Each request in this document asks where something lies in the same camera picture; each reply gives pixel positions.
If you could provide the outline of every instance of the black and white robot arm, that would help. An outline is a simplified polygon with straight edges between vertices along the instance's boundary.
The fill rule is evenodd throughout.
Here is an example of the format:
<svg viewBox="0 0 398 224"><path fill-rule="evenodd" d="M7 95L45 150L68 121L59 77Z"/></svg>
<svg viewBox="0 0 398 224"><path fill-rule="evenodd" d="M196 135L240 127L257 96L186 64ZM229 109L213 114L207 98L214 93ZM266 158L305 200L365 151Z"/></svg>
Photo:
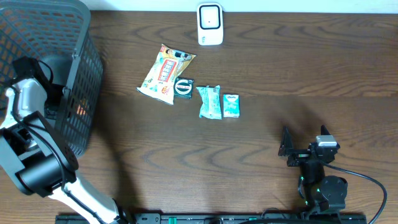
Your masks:
<svg viewBox="0 0 398 224"><path fill-rule="evenodd" d="M78 172L74 153L43 117L48 93L35 77L9 84L0 165L24 194L63 202L90 223L132 223L111 197Z"/></svg>

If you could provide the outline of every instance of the teal packet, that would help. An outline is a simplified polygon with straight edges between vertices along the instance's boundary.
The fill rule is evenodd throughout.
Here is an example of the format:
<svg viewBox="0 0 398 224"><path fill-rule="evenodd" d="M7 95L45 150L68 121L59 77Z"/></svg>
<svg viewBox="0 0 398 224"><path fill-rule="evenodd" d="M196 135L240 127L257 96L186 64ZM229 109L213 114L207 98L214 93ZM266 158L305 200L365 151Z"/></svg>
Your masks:
<svg viewBox="0 0 398 224"><path fill-rule="evenodd" d="M238 118L239 111L239 95L225 94L223 97L224 117L225 118Z"/></svg>
<svg viewBox="0 0 398 224"><path fill-rule="evenodd" d="M200 108L199 118L204 116L209 119L223 119L220 105L220 86L218 85L214 88L209 86L197 87L197 90L203 102Z"/></svg>

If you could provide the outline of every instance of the wooden table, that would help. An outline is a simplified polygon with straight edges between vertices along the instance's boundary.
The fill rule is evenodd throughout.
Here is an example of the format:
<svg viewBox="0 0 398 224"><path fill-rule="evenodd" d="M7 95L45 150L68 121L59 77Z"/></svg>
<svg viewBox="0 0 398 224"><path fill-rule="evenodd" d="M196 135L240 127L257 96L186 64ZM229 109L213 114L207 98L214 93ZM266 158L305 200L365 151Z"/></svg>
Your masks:
<svg viewBox="0 0 398 224"><path fill-rule="evenodd" d="M304 206L299 169L277 151L287 125L307 147L327 125L341 149L333 165L381 181L398 215L396 15L225 13L224 42L197 43L191 12L92 12L90 34L105 74L80 171L124 206L163 212L262 212ZM201 99L173 106L141 95L161 43L198 56L184 71L197 86L239 94L241 117L198 117ZM382 192L348 181L347 212L370 220ZM67 206L22 195L1 171L0 223L53 223Z"/></svg>

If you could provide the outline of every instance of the basket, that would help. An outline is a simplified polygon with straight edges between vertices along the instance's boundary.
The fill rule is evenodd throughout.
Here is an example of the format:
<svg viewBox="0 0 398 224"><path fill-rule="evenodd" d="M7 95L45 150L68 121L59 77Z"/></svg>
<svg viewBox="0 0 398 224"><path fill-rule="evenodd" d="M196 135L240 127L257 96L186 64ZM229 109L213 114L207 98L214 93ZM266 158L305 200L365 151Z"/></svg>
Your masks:
<svg viewBox="0 0 398 224"><path fill-rule="evenodd" d="M65 87L59 107L45 108L43 115L77 157L87 147L103 76L88 33L90 17L78 0L0 0L0 81L15 77L11 63L23 56L49 65L53 83ZM49 75L50 70L40 66ZM3 108L4 87L1 96Z"/></svg>

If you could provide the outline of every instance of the tissue packet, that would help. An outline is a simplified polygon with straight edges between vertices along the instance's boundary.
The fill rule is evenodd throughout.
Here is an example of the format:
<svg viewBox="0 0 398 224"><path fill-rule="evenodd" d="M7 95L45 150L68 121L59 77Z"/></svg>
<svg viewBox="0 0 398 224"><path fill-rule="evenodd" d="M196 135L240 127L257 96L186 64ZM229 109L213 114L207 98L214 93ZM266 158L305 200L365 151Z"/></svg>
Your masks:
<svg viewBox="0 0 398 224"><path fill-rule="evenodd" d="M168 48L162 44L155 64L150 69L141 87L140 93L173 104L174 82L191 63L196 55Z"/></svg>
<svg viewBox="0 0 398 224"><path fill-rule="evenodd" d="M223 97L223 105L225 118L239 117L239 95L225 94Z"/></svg>
<svg viewBox="0 0 398 224"><path fill-rule="evenodd" d="M214 88L197 87L203 104L200 108L199 118L204 116L209 119L223 119L220 105L220 86Z"/></svg>

